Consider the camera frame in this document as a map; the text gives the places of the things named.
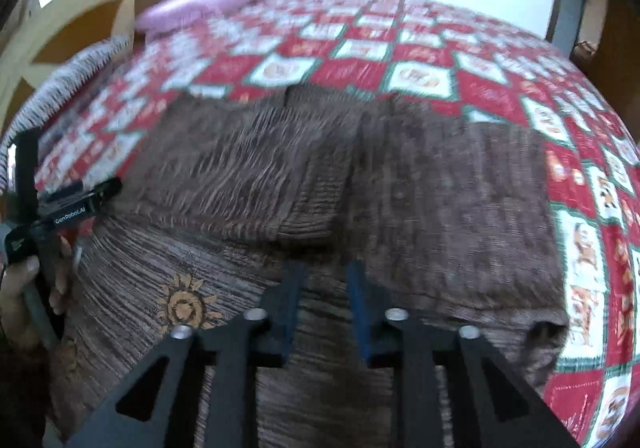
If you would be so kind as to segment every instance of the folded brown blanket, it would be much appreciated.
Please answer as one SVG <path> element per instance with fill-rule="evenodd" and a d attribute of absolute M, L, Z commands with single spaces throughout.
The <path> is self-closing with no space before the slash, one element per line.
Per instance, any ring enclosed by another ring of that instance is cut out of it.
<path fill-rule="evenodd" d="M 290 364 L 258 375 L 263 444 L 388 444 L 390 373 L 357 359 L 344 258 L 424 320 L 480 326 L 542 391 L 567 318 L 534 132 L 294 86 L 178 100 L 138 157 L 84 247 L 73 369 L 53 363 L 66 434 L 167 327 L 222 324 L 292 254 L 309 277 Z"/>
<path fill-rule="evenodd" d="M 132 167 L 116 212 L 243 242 L 323 241 L 362 102 L 309 86 L 247 106 L 185 96 Z"/>

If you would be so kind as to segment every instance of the wooden furniture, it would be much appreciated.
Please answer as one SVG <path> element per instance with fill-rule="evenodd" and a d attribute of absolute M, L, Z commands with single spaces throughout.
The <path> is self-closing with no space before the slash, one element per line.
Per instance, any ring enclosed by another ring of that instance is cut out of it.
<path fill-rule="evenodd" d="M 133 34 L 134 19 L 161 0 L 53 0 L 20 28 L 0 56 L 0 125 L 56 67 L 110 36 Z"/>

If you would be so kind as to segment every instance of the black bracket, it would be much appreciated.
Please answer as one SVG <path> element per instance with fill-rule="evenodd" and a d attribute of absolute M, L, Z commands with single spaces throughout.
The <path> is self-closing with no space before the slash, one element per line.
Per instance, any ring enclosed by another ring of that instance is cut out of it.
<path fill-rule="evenodd" d="M 60 254 L 58 230 L 76 226 L 93 217 L 107 200 L 122 188 L 118 178 L 84 190 L 82 182 L 38 198 L 35 173 L 38 167 L 40 129 L 21 132 L 8 149 L 6 215 L 0 222 L 0 248 L 5 265 L 28 256 L 40 259 L 40 273 L 23 290 L 24 301 L 43 345 L 53 348 L 64 329 L 64 317 L 49 306 L 49 293 L 55 284 L 55 261 Z"/>
<path fill-rule="evenodd" d="M 444 367 L 456 447 L 577 448 L 540 396 L 471 325 L 424 325 L 367 281 L 361 262 L 346 266 L 360 355 L 394 370 L 392 446 L 444 446 L 436 365 Z"/>
<path fill-rule="evenodd" d="M 258 446 L 255 371 L 283 367 L 304 282 L 300 264 L 258 307 L 210 330 L 175 326 L 92 413 L 67 448 L 192 447 L 204 369 L 215 365 L 204 447 Z"/>

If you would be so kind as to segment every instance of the red and white checkered bedspread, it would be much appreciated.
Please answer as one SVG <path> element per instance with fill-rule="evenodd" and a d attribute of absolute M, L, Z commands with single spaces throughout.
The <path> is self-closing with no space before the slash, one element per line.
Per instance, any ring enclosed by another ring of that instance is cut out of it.
<path fill-rule="evenodd" d="M 589 81 L 528 32 L 428 0 L 267 0 L 136 54 L 44 160 L 40 188 L 122 174 L 180 91 L 246 103 L 301 81 L 367 99 L 402 91 L 546 138 L 571 331 L 545 399 L 580 443 L 604 439 L 640 397 L 638 151 Z"/>

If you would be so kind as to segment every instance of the hand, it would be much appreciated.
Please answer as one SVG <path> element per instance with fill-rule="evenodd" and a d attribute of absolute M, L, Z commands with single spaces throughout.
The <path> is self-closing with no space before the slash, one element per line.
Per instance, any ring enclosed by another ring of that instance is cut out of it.
<path fill-rule="evenodd" d="M 49 305 L 55 314 L 65 311 L 65 295 L 69 286 L 73 253 L 69 243 L 60 239 L 62 258 L 56 261 L 56 284 L 49 296 Z M 12 348 L 30 352 L 40 345 L 40 336 L 22 299 L 22 288 L 31 282 L 40 271 L 37 256 L 30 256 L 20 264 L 6 269 L 0 285 L 0 320 L 2 330 Z"/>

